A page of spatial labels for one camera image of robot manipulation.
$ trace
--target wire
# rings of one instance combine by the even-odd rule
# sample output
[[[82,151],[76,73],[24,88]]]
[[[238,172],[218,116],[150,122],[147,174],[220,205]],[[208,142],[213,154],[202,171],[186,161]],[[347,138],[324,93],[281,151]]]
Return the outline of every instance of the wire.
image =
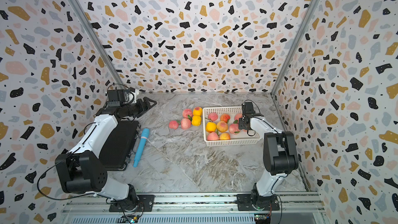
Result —
[[[83,129],[83,133],[84,133],[84,134],[86,134],[86,128],[87,128],[89,125],[91,125],[91,124],[95,124],[95,122],[89,123],[89,124],[87,124],[87,125],[84,127],[84,129]]]

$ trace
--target basket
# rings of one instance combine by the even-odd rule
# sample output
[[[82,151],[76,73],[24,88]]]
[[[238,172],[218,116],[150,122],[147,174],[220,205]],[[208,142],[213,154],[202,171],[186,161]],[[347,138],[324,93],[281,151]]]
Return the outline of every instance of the basket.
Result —
[[[209,113],[215,112],[218,115],[218,119],[215,123],[220,121],[221,114],[229,114],[231,116],[229,124],[232,124],[234,117],[237,113],[242,112],[242,107],[205,107],[203,108],[203,139],[206,143],[206,146],[229,146],[229,145],[242,145],[242,144],[256,144],[260,139],[260,135],[256,132],[254,136],[249,136],[247,132],[241,131],[238,134],[231,134],[229,131],[226,131],[230,134],[230,140],[215,140],[215,141],[208,141],[207,136],[209,135],[206,132],[206,124],[210,122],[207,117]]]

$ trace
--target gray marble surface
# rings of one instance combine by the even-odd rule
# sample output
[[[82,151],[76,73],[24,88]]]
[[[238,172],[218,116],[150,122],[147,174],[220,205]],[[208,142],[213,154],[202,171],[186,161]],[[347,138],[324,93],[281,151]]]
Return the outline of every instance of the gray marble surface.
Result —
[[[282,124],[270,95],[261,94],[165,94],[144,96],[158,104],[138,120],[149,128],[141,160],[110,177],[131,183],[137,192],[239,192],[250,191],[265,170],[263,140],[252,145],[207,147],[203,127],[169,129],[171,120],[181,119],[182,110],[194,107],[239,106],[251,99],[276,127]],[[300,172],[291,173],[276,191],[305,191]]]

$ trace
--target terrazzo wallpaper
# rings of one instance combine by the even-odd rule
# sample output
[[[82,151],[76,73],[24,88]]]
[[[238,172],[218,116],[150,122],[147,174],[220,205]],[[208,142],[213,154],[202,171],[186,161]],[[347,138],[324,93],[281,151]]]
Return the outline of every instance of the terrazzo wallpaper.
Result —
[[[79,0],[127,84],[267,92],[311,0]]]
[[[0,223],[54,223],[66,204],[36,189],[113,82],[66,0],[0,0]],[[51,170],[40,181],[66,198]]]
[[[331,223],[398,223],[397,0],[321,0],[276,93]]]

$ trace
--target black case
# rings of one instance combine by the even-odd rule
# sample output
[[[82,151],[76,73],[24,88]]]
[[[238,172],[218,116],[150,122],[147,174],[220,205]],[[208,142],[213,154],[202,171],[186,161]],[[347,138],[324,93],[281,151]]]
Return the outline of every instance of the black case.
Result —
[[[107,171],[126,170],[140,128],[138,121],[120,121],[113,129],[99,153]]]

